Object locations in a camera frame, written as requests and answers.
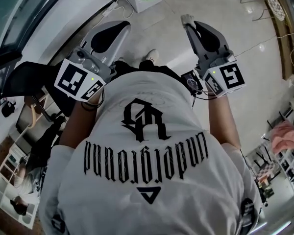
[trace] white tile floor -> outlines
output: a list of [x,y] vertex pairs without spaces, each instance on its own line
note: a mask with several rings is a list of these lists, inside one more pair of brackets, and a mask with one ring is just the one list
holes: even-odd
[[[124,0],[119,0],[119,4],[128,16],[130,6]],[[120,56],[138,67],[141,58],[156,48],[160,52],[159,65],[168,65],[178,74],[186,73],[197,60],[180,23],[182,14],[192,14],[197,21],[220,31],[235,55],[239,55],[275,36],[271,19],[252,22],[260,17],[263,8],[261,0],[245,4],[240,0],[164,0],[140,14],[134,13],[128,20],[132,31]],[[123,20],[122,9],[113,11],[103,23],[113,20]],[[263,45],[263,52],[255,47],[238,57],[247,86],[229,96],[245,154],[260,144],[260,137],[268,128],[267,119],[273,120],[279,110],[286,109],[292,96],[288,82],[282,79],[277,40]],[[208,103],[197,100],[194,112],[202,126],[209,129]]]

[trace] pink cloth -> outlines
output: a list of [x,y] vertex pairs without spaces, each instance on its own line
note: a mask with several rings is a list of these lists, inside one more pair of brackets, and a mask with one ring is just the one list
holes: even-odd
[[294,126],[287,120],[275,126],[271,134],[271,142],[274,153],[289,148],[294,149]]

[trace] black chair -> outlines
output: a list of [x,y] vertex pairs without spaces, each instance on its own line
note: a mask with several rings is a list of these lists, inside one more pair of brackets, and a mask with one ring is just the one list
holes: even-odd
[[[2,91],[2,97],[31,96],[49,122],[53,122],[61,113],[69,117],[75,105],[75,100],[53,86],[61,64],[62,62],[56,66],[32,62],[20,64],[7,78]],[[44,107],[40,104],[39,99],[36,97],[36,94],[41,91],[43,86],[45,86],[61,111],[54,117],[48,115]]]

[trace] power strip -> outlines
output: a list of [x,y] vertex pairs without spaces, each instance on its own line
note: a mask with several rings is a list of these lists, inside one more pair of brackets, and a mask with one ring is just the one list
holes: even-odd
[[103,16],[107,17],[116,7],[118,6],[118,4],[116,2],[113,2],[104,12],[103,12]]

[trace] floor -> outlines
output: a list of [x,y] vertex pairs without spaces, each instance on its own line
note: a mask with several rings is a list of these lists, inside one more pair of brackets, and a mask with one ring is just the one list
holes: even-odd
[[[119,5],[125,7],[125,16],[130,15],[132,8],[125,0],[119,0]],[[262,0],[244,4],[240,0],[163,0],[128,19],[132,30],[120,56],[138,67],[142,57],[156,48],[160,52],[158,65],[167,65],[176,73],[184,74],[196,66],[197,59],[180,16],[191,14],[197,21],[220,31],[238,56],[239,67],[247,83],[245,88],[229,95],[229,100],[242,151],[248,154],[260,144],[261,136],[268,129],[267,119],[274,120],[279,111],[286,110],[293,95],[289,83],[282,79],[279,47],[271,19],[252,21],[260,17],[264,8]],[[68,55],[101,18],[99,14],[81,29],[53,64]],[[111,12],[102,23],[115,20],[124,20],[122,9]],[[194,112],[203,128],[209,129],[208,103],[197,100]]]

